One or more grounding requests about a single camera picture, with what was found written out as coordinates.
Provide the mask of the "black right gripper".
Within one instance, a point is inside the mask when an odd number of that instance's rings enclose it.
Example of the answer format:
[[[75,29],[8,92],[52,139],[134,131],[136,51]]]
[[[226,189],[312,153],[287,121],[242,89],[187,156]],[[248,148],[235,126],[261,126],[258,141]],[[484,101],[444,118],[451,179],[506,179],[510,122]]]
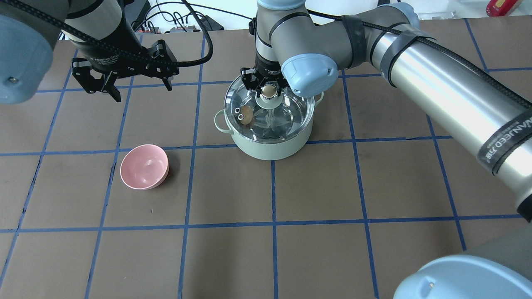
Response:
[[[276,96],[281,97],[290,89],[286,78],[281,73],[281,65],[278,61],[271,61],[262,56],[255,57],[255,65],[252,68],[241,68],[241,81],[248,91],[261,93],[261,89],[269,82],[276,82]]]

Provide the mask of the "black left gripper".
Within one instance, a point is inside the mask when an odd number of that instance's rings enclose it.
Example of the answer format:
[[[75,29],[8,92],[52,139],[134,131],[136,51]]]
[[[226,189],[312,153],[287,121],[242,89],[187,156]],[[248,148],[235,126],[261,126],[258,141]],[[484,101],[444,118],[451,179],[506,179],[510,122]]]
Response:
[[[131,31],[122,32],[120,25],[104,39],[118,49],[135,53],[145,59],[157,59],[163,62],[176,62],[167,43],[159,39],[150,47],[141,46],[140,41]],[[115,101],[121,102],[121,93],[115,86],[116,80],[131,76],[148,76],[162,80],[167,91],[172,91],[171,81],[180,73],[178,66],[156,66],[152,63],[138,62],[117,51],[101,49],[89,42],[81,42],[71,38],[79,50],[79,56],[72,59],[72,75],[85,90],[101,90]]]

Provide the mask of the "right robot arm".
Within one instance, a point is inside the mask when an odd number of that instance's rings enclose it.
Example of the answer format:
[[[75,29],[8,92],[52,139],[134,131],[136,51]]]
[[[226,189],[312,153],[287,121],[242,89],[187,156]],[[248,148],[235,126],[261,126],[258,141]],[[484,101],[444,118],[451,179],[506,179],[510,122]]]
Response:
[[[397,287],[396,299],[530,299],[531,102],[420,30],[405,2],[315,25],[303,0],[259,0],[258,65],[249,89],[283,78],[298,96],[334,85],[338,71],[371,63],[517,195],[522,227],[433,260]]]

